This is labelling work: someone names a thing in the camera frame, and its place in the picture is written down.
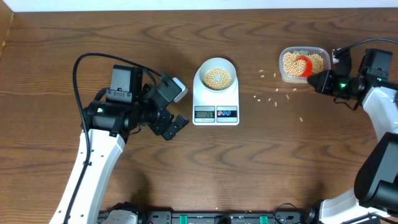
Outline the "red measuring scoop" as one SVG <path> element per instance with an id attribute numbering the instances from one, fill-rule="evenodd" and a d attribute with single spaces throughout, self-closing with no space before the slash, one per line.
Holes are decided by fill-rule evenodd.
<path id="1" fill-rule="evenodd" d="M 311 76 L 312 75 L 312 68 L 313 68 L 312 61 L 306 56 L 300 56 L 300 57 L 298 57 L 296 59 L 297 62 L 300 61 L 300 60 L 305 62 L 305 68 L 304 68 L 304 71 L 301 74 L 301 77 L 309 77 L 309 76 Z"/>

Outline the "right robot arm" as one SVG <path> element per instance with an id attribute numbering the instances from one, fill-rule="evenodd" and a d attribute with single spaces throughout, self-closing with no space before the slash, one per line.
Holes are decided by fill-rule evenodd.
<path id="1" fill-rule="evenodd" d="M 397 223 L 397 84 L 390 82 L 392 52 L 366 49 L 351 76 L 348 47 L 332 53 L 336 70 L 308 78 L 317 93 L 355 111 L 362 108 L 374 133 L 374 148 L 354 178 L 351 189 L 324 199 L 310 209 L 306 223 Z"/>

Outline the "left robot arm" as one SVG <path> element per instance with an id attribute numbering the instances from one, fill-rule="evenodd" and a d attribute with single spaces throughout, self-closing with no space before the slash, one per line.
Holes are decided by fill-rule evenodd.
<path id="1" fill-rule="evenodd" d="M 166 141 L 188 123 L 167 106 L 180 101 L 186 86 L 166 73 L 160 82 L 143 84 L 148 70 L 115 65 L 111 85 L 83 109 L 78 155 L 51 223 L 96 223 L 113 167 L 128 137 L 148 126 Z"/>

